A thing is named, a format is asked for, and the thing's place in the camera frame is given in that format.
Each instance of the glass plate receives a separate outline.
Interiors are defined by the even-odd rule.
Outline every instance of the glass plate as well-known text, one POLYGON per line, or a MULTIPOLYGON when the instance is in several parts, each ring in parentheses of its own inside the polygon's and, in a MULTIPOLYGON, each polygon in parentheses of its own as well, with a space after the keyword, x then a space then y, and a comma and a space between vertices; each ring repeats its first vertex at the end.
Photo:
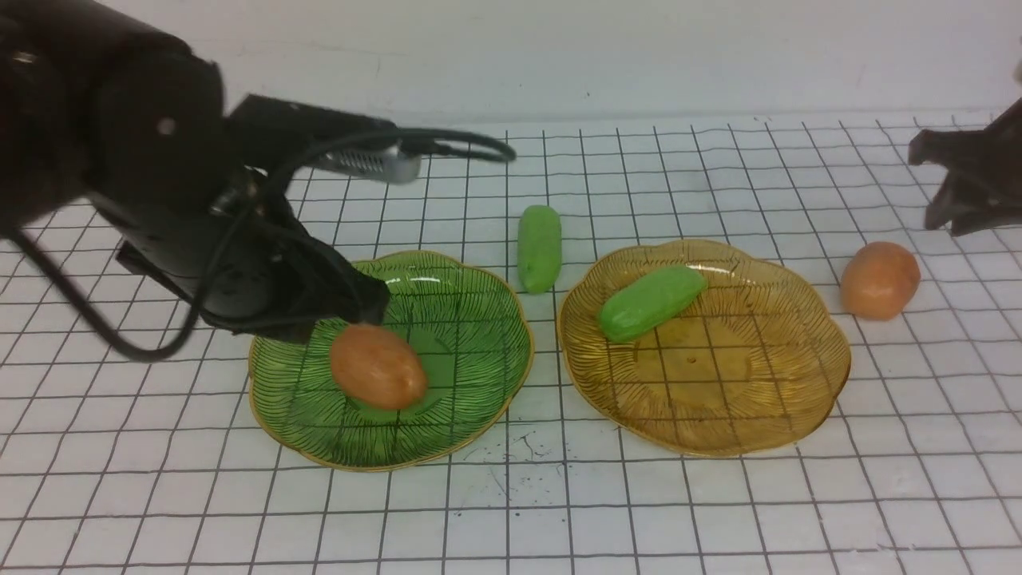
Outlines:
POLYGON ((328 320, 309 346, 252 342, 256 421, 286 447, 336 469, 396 469, 467 445, 504 415, 531 369, 532 334, 514 291, 489 271, 432 251, 355 266, 387 281, 384 327, 419 353, 430 382, 425 400, 387 412, 341 393, 328 352, 346 324, 328 320))
POLYGON ((726 243, 625 247, 596 262, 561 306, 558 334, 575 388, 600 414, 681 453, 729 457, 815 431, 851 369, 851 349, 812 285, 726 243), (700 270, 708 287, 678 318, 610 344, 597 314, 658 267, 700 270))

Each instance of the black cable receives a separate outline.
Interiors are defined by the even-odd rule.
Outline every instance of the black cable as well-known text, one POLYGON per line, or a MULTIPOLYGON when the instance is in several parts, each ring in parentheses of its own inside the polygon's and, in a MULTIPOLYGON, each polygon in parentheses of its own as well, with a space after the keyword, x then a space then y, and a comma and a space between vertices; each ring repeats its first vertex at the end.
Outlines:
MULTIPOLYGON (((262 204, 263 199, 269 197, 271 194, 283 195, 288 184, 293 178, 294 172, 318 157, 331 151, 337 151, 357 145, 367 140, 378 139, 411 139, 420 141, 432 140, 434 142, 433 145, 437 146, 436 149, 447 147, 451 151, 456 150, 450 146, 445 146, 444 144, 436 144, 436 140, 457 141, 494 149, 496 153, 487 158, 496 161, 510 162, 513 161, 517 155, 511 146, 487 136, 473 134, 471 132, 462 132, 460 130, 431 128, 394 128, 388 130, 373 130, 334 138, 309 146, 301 152, 298 152, 289 159, 285 160, 280 166, 269 174, 264 184, 256 190, 256 193, 232 219, 231 225, 227 228, 227 231, 224 232, 224 235, 221 236, 220 241, 217 242, 216 247, 210 255, 205 270, 199 278, 198 286, 196 287, 195 294, 192 298, 192 303, 188 308, 188 315, 185 317, 177 336, 175 336, 174 340, 166 346, 152 350, 139 348, 122 338, 117 331, 111 328, 90 305, 86 296, 83 295, 78 289, 78 286, 60 272, 59 266, 57 266, 57 263, 55 263, 49 255, 41 250, 35 242, 29 239, 24 231, 13 228, 0 230, 0 232, 17 245, 18 248, 25 252, 26 256, 29 257, 29 259, 31 259, 32 262, 35 263, 36 267, 39 268, 39 270, 50 281, 53 282, 53 285, 56 286, 56 289, 67 300, 67 303, 82 316, 82 319, 85 320, 86 324, 88 324, 96 335, 106 342, 110 348, 133 362, 147 364, 162 362, 164 360, 167 360, 181 351, 185 344, 188 343, 188 339, 191 337, 192 332, 195 330, 195 326, 198 324, 202 305, 205 303, 210 293, 213 291, 214 281, 219 275, 217 268, 220 267, 220 259, 223 258, 227 248, 231 245, 231 242, 234 241, 238 230, 240 230, 245 224, 249 223, 256 214, 256 209, 260 204, 262 204)), ((336 263, 338 260, 338 257, 329 256, 322 252, 322 249, 326 247, 325 244, 319 244, 313 240, 307 241, 306 236, 298 233, 292 233, 289 230, 278 226, 271 226, 271 224, 268 223, 261 225, 264 227, 269 226, 267 229, 278 235, 298 241, 307 247, 313 247, 314 250, 320 252, 320 254, 324 257, 328 257, 333 263, 336 263)), ((352 289, 353 297, 358 298, 354 285, 349 284, 349 287, 352 289)))

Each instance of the toy cucumber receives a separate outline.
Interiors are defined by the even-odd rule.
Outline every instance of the toy cucumber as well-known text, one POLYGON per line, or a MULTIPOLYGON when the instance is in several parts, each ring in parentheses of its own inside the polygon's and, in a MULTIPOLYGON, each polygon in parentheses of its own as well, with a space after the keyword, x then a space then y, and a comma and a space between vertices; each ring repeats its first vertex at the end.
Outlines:
POLYGON ((615 344, 633 342, 681 314, 705 289, 706 278, 688 266, 651 271, 603 304, 600 329, 615 344))
POLYGON ((518 280, 529 294, 550 290, 561 273, 561 217, 529 205, 518 220, 518 280))

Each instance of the table surface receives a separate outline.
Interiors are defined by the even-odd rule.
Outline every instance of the table surface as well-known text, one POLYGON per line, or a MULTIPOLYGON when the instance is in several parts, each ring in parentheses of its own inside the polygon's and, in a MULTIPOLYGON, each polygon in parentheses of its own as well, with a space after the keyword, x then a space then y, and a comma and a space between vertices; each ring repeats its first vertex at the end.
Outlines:
MULTIPOLYGON (((563 213, 554 294, 522 296, 537 355, 507 417, 445 461, 317 467, 256 424, 249 339, 202 330, 173 361, 125 363, 19 252, 0 246, 0 558, 4 573, 1007 575, 1022 561, 1022 230, 922 229, 943 177, 909 167, 920 126, 885 114, 485 127, 510 166, 435 159, 418 182, 305 171, 290 198, 350 258, 429 248, 512 275, 515 217, 563 213), (814 283, 851 344, 821 429, 732 460, 680 458, 600 418, 554 336, 600 255, 728 241, 814 283), (919 254, 885 323, 843 315, 837 278, 867 241, 919 254)), ((111 259, 86 204, 33 226, 136 342, 184 305, 111 259)))

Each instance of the green plate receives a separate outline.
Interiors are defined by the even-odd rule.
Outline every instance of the green plate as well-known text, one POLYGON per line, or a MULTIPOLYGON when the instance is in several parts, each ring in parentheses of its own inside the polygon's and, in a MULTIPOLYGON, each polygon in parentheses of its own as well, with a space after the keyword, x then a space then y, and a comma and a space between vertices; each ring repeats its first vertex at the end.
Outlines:
POLYGON ((532 366, 532 334, 510 285, 433 251, 402 251, 355 266, 387 282, 384 327, 419 353, 429 377, 425 400, 385 412, 341 393, 328 353, 347 325, 327 320, 308 346, 252 342, 256 421, 309 460, 353 471, 412 466, 482 435, 507 411, 532 366))

